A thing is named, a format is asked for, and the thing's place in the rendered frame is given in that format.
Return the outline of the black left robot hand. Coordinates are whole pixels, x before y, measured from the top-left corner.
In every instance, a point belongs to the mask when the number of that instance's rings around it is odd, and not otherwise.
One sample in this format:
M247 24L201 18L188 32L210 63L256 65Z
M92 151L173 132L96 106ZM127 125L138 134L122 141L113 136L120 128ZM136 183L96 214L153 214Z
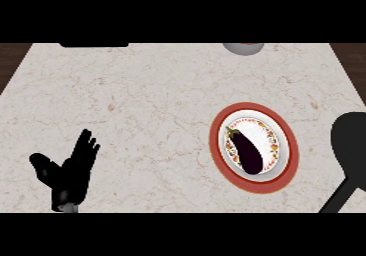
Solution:
M83 203L89 190L92 169L101 145L92 131L82 131L70 158L58 165L42 153L33 153L30 162L39 180L52 189L52 210L64 212L62 206Z

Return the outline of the white patterned plate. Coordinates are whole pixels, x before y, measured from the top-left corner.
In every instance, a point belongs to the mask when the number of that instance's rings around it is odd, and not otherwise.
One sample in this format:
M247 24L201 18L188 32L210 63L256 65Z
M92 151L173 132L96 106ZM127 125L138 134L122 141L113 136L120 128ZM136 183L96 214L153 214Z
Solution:
M231 140L231 131L238 129L250 139L263 158L259 174L248 174L243 168L237 145ZM231 172L254 182L268 182L278 178L290 160L287 135L274 118L256 110L238 110L222 121L217 139L220 155Z

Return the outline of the dark purple eggplant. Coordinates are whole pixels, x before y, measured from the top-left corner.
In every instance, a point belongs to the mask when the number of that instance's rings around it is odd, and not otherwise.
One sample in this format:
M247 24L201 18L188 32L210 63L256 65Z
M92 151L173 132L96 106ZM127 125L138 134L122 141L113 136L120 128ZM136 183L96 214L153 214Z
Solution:
M238 129L226 128L226 149L231 159L250 175L263 171L263 157L251 140Z

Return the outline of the black flat appliance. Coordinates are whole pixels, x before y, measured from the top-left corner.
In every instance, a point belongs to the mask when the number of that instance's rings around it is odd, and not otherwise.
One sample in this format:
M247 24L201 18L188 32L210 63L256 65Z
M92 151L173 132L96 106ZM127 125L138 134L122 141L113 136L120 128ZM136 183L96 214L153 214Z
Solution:
M129 47L129 43L59 43L65 48L117 48Z

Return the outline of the red round placemat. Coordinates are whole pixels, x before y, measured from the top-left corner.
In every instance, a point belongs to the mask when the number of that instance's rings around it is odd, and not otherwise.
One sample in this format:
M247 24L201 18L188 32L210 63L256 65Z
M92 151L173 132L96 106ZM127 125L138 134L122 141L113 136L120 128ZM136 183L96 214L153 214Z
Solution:
M219 138L220 138L220 125L225 123L226 118L240 111L254 111L259 114L263 114L278 125L278 128L282 130L282 135L287 141L287 162L282 166L281 174L269 179L268 181L259 182L253 181L244 177L241 177L231 165L226 163L225 157L220 153L220 146L219 146ZM299 144L297 139L294 136L294 132L291 127L280 116L280 114L266 106L251 103L251 102L241 102L229 105L217 114L212 128L210 128L210 137L209 137L209 145L210 145L210 152L212 157L215 160L215 164L217 169L228 179L228 181L244 191L248 191L254 194L269 194L278 192L281 189L287 187L290 184L299 168L299 160L300 160L300 153L299 153Z

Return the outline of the grey bowl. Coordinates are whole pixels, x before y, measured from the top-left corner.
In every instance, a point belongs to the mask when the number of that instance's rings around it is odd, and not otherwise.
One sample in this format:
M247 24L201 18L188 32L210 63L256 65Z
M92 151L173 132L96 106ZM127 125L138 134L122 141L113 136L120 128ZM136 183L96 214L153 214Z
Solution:
M263 47L263 43L225 43L225 48L237 55L250 56L257 54Z

